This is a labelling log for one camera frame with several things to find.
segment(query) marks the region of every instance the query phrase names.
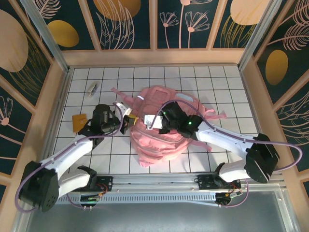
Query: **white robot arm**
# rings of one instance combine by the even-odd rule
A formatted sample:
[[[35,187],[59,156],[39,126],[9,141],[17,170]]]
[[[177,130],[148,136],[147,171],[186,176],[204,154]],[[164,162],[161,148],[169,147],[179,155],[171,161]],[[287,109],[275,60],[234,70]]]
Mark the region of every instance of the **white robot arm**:
[[[217,145],[242,158],[233,163],[221,163],[217,167],[214,177],[217,185],[222,186],[223,182],[230,183],[246,178],[252,178],[260,183],[269,181],[279,161],[279,155],[273,145],[257,143],[257,141],[270,141],[266,135],[260,133],[257,137],[253,137],[219,128],[205,122],[199,116],[187,116],[176,102],[167,104],[162,111],[153,125],[153,128],[159,129],[159,133],[177,130],[183,137]],[[152,123],[150,119],[154,117],[154,115],[145,116],[144,123],[148,129]]]

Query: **backpack strap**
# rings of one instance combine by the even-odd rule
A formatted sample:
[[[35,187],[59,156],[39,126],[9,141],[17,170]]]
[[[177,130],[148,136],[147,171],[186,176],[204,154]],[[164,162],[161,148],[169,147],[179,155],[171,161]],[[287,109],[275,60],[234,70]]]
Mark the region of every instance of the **backpack strap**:
[[[216,111],[214,109],[206,109],[204,112],[204,118],[206,120],[209,119],[220,119],[220,118],[227,118],[226,113],[222,111],[220,114],[216,115]]]
[[[133,103],[134,103],[134,98],[123,93],[123,92],[120,92],[118,91],[117,89],[115,88],[112,88],[111,91],[113,91],[115,94],[119,95],[120,97],[122,97],[123,101],[129,105],[130,107],[133,107]]]

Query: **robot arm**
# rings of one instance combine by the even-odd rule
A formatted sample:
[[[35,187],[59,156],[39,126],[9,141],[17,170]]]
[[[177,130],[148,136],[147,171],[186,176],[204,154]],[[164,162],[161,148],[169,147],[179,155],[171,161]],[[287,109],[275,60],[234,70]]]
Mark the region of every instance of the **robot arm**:
[[[253,137],[219,128],[206,123],[199,116],[187,116],[176,102],[167,104],[162,112],[154,122],[159,133],[177,130],[185,138],[220,146],[242,158],[233,163],[221,163],[217,167],[214,173],[214,181],[217,185],[222,186],[222,181],[230,183],[249,177],[260,183],[269,181],[278,163],[279,155],[273,145],[255,143],[255,141],[269,141],[266,135],[259,134]],[[149,119],[153,117],[145,116],[144,122],[148,129],[151,121]]]
[[[121,103],[116,105],[122,111],[122,120],[124,122],[120,132],[124,134],[132,125],[132,119],[128,117],[131,109],[126,108]],[[110,110],[109,106],[97,105],[93,111],[93,118],[78,132],[70,144],[41,162],[31,161],[26,165],[22,180],[42,165],[51,161],[49,165],[38,171],[25,183],[19,193],[19,199],[45,212],[54,206],[59,197],[75,189],[94,189],[97,182],[96,171],[80,166],[72,173],[65,174],[65,172],[79,158],[98,146],[104,139],[104,137],[95,139],[87,139],[86,137],[107,135],[119,129],[119,117]]]

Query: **small white object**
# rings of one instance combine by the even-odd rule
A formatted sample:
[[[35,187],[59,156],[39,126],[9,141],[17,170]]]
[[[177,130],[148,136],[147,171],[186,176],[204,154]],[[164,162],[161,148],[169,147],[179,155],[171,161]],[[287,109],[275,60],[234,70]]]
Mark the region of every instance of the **small white object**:
[[[153,128],[156,128],[156,129],[162,129],[162,119],[163,117],[162,116],[157,116],[155,118],[155,122],[154,122],[154,126],[152,128],[150,128],[153,120],[154,120],[154,117],[155,115],[145,115],[144,117],[144,124],[146,125],[147,129],[148,130],[152,130]]]
[[[95,94],[96,90],[98,89],[100,83],[98,81],[95,81],[91,84],[89,89],[86,92],[86,97],[87,99],[91,99],[92,96]]]

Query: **wooden panel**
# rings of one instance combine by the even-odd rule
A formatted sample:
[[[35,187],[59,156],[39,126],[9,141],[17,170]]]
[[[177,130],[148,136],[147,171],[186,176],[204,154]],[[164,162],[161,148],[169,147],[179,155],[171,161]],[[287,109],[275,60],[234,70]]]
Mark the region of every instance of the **wooden panel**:
[[[0,76],[34,106],[37,103],[50,62],[8,1],[0,6],[2,24]]]
[[[276,15],[273,17],[268,29],[265,31],[263,37],[261,38],[260,42],[258,43],[258,45],[256,46],[253,55],[255,56],[256,53],[258,52],[258,50],[260,49],[262,43],[264,42],[265,37],[269,34],[270,30],[272,29],[272,26],[274,25],[274,23],[276,22],[277,18],[279,17],[280,13],[282,12],[283,7],[285,6],[285,4],[287,3],[288,0],[282,0],[280,7],[276,13]]]
[[[277,115],[286,140],[304,151],[303,158],[297,164],[298,170],[309,169],[309,82],[277,111]],[[296,159],[298,151],[291,151]]]
[[[157,2],[158,49],[206,48],[219,1],[189,5],[174,0]]]
[[[34,1],[34,4],[51,30],[60,50],[94,50],[81,7],[77,0],[44,0]]]
[[[294,1],[270,39],[257,64],[273,103],[309,69],[308,3]]]
[[[0,175],[10,176],[32,114],[0,87]]]
[[[199,63],[238,63],[243,49],[222,49],[216,51],[163,49],[156,51],[104,51],[65,52],[69,66],[110,66],[110,65],[162,65]]]
[[[150,49],[149,0],[87,3],[102,50]]]
[[[245,48],[269,0],[228,0],[213,48]]]

